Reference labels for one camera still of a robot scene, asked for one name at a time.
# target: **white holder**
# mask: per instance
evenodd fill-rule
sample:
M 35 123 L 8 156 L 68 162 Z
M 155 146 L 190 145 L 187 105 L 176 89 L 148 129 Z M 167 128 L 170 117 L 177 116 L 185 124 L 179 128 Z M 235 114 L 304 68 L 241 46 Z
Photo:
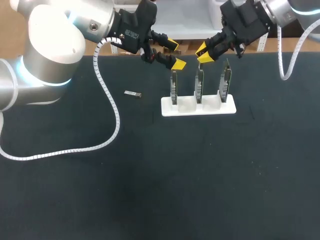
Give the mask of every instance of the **white holder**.
M 172 98 L 161 99 L 162 116 L 197 116 L 235 114 L 237 108 L 232 95 L 228 95 L 226 103 L 221 102 L 220 93 L 217 95 L 203 95 L 202 104 L 197 104 L 196 96 L 178 96 L 177 105 L 173 105 Z

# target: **small metal connector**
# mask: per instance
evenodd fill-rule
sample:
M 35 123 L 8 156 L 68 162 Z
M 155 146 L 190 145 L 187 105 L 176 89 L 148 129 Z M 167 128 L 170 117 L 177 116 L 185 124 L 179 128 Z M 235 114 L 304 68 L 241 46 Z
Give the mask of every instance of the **small metal connector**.
M 171 71 L 171 100 L 172 105 L 178 105 L 178 74 L 177 71 Z
M 220 85 L 219 85 L 219 93 L 220 93 L 220 98 L 222 103 L 227 102 L 231 77 L 232 77 L 232 70 L 229 64 L 229 60 L 227 59 L 226 62 L 224 63 L 224 69 L 221 75 Z
M 141 98 L 142 97 L 142 93 L 139 92 L 134 92 L 134 91 L 124 91 L 125 95 L 130 95 L 130 96 L 134 96 L 136 98 Z
M 204 65 L 199 63 L 198 70 L 195 76 L 195 99 L 197 104 L 202 104 L 202 96 L 204 91 L 204 81 L 205 81 L 205 74 L 203 70 Z

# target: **black mat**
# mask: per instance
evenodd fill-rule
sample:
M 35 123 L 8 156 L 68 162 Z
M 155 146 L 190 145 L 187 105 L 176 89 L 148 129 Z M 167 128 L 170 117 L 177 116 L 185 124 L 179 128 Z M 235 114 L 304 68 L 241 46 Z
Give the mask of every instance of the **black mat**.
M 197 68 L 193 56 L 184 59 L 181 96 L 193 94 Z M 138 57 L 101 57 L 119 136 L 95 152 L 0 158 L 0 239 L 320 239 L 319 59 L 301 54 L 284 82 L 276 54 L 230 56 L 237 114 L 164 118 L 169 71 Z M 222 66 L 205 66 L 205 94 L 217 91 Z M 86 57 L 59 102 L 4 113 L 1 145 L 17 156 L 89 147 L 114 127 Z

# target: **screw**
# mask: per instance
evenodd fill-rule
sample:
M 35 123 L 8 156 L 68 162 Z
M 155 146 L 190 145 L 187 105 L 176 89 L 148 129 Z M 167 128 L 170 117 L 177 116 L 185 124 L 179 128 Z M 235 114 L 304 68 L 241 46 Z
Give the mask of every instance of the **screw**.
M 94 32 L 99 29 L 98 25 L 95 23 L 91 23 L 89 28 L 91 31 L 94 31 Z

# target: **cable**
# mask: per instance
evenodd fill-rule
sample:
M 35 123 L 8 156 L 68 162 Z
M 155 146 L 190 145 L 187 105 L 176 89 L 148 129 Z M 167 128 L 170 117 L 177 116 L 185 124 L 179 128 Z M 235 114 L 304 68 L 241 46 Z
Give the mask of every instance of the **cable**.
M 108 37 L 108 38 L 104 38 L 102 39 L 101 42 L 98 43 L 95 51 L 94 51 L 94 55 L 93 55 L 93 67 L 94 67 L 94 71 L 96 74 L 96 77 L 98 78 L 106 96 L 108 97 L 114 114 L 115 114 L 115 121 L 116 121 L 116 125 L 115 125 L 115 130 L 113 135 L 104 143 L 97 145 L 97 146 L 92 146 L 92 147 L 86 147 L 86 148 L 76 148 L 76 149 L 68 149 L 68 150 L 62 150 L 62 151 L 55 151 L 55 152 L 51 152 L 51 153 L 45 153 L 45 154 L 39 154 L 39 155 L 34 155 L 34 156 L 28 156 L 28 157 L 17 157 L 17 156 L 11 156 L 7 153 L 5 153 L 1 146 L 0 146 L 0 154 L 2 156 L 4 156 L 7 159 L 11 159 L 11 160 L 16 160 L 16 161 L 29 161 L 29 160 L 36 160 L 36 159 L 43 159 L 43 158 L 47 158 L 47 157 L 51 157 L 51 156 L 58 156 L 58 155 L 64 155 L 64 154 L 71 154 L 71 153 L 83 153 L 83 152 L 90 152 L 90 151 L 94 151 L 94 150 L 98 150 L 101 149 L 107 145 L 109 145 L 118 135 L 118 132 L 120 130 L 120 116 L 119 116 L 119 112 L 116 106 L 116 103 L 113 99 L 113 97 L 111 96 L 103 78 L 101 77 L 100 71 L 99 71 L 99 67 L 98 67 L 98 56 L 99 56 L 99 52 L 101 47 L 106 44 L 106 43 L 116 43 L 121 45 L 121 40 L 115 37 Z M 2 132 L 4 126 L 4 115 L 2 112 L 0 112 L 0 135 Z
M 309 34 L 312 33 L 312 31 L 315 30 L 318 26 L 320 26 L 320 19 L 314 22 L 312 25 L 310 25 L 302 34 L 301 38 L 299 39 L 294 49 L 294 52 L 290 61 L 289 69 L 286 74 L 284 73 L 284 64 L 283 64 L 283 58 L 282 58 L 282 29 L 280 26 L 278 26 L 278 60 L 279 60 L 280 77 L 282 80 L 286 81 L 290 78 L 294 70 L 296 60 L 302 45 L 304 44 Z

